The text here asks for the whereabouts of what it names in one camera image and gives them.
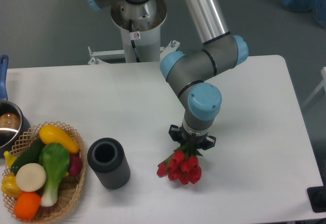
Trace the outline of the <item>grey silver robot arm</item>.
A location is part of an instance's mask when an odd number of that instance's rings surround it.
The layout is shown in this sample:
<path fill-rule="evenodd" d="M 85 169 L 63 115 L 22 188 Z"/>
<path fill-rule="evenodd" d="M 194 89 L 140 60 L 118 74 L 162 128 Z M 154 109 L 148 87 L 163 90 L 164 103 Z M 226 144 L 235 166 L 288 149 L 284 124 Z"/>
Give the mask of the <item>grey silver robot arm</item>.
<path fill-rule="evenodd" d="M 202 150 L 214 147 L 216 139 L 208 131 L 220 111 L 222 96 L 208 80 L 243 63 L 249 55 L 243 38 L 230 34 L 217 0 L 185 0 L 203 43 L 202 50 L 191 56 L 173 45 L 160 48 L 160 28 L 167 17 L 164 0 L 87 1 L 96 10 L 110 7 L 126 62 L 160 63 L 165 81 L 185 109 L 182 125 L 169 129 L 172 140 Z"/>

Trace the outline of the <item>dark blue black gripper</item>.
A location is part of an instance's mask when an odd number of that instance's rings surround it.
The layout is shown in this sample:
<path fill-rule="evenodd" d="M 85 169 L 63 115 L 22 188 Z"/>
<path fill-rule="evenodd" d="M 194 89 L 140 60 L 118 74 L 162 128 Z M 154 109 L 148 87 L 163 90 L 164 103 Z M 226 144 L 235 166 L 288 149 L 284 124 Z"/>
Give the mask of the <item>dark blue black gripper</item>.
<path fill-rule="evenodd" d="M 180 142 L 180 144 L 194 143 L 196 148 L 202 150 L 208 150 L 215 146 L 216 137 L 207 136 L 208 129 L 205 130 L 190 130 L 183 126 L 178 127 L 171 125 L 169 128 L 169 135 L 174 142 Z"/>

